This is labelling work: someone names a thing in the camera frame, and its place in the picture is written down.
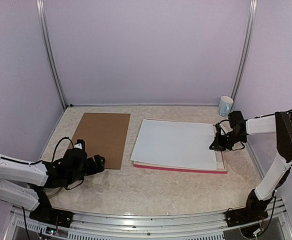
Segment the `brown backing board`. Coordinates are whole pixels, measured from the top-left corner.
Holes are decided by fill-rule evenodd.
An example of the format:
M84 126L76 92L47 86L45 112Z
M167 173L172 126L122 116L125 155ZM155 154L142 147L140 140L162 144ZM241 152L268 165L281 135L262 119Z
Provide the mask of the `brown backing board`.
M129 113L84 113L72 137L85 141L89 157L101 155L105 168L119 170L131 115Z

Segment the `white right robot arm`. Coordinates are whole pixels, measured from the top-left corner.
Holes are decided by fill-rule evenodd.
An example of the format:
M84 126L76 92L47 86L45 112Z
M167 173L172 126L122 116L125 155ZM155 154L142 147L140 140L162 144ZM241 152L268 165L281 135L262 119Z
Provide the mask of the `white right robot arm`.
M241 111L228 114L227 120L231 131L222 133L221 124L215 124L215 137L210 150L232 151L237 143L247 142L247 136L259 134L276 135L276 155L261 183L254 189L259 201L273 197L292 168L292 111L277 111L257 118L244 119Z

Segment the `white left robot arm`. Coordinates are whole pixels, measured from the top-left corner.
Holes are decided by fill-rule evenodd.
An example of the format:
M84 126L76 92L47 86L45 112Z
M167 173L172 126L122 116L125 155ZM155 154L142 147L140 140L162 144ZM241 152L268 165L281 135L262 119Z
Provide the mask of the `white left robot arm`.
M43 221L52 222L56 211L44 190L82 183L86 176L103 172L105 163L99 154L88 157L83 141L53 162L26 161L0 153L0 200L35 211Z

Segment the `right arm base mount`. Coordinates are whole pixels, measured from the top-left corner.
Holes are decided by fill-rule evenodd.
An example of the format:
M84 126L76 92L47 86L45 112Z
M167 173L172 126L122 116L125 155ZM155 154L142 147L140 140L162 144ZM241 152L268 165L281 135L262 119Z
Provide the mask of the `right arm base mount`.
M271 196L269 199L259 200L253 189L247 197L245 207L227 210L224 213L227 226L230 228L266 219L269 216L267 206L272 199Z

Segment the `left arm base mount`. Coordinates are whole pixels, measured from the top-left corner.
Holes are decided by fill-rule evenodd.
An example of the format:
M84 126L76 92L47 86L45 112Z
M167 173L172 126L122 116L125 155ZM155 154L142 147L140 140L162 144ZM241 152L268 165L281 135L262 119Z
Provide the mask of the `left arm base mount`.
M53 208L46 194L38 193L39 205L31 210L29 218L38 222L54 225L56 227L69 228L74 213L67 210Z

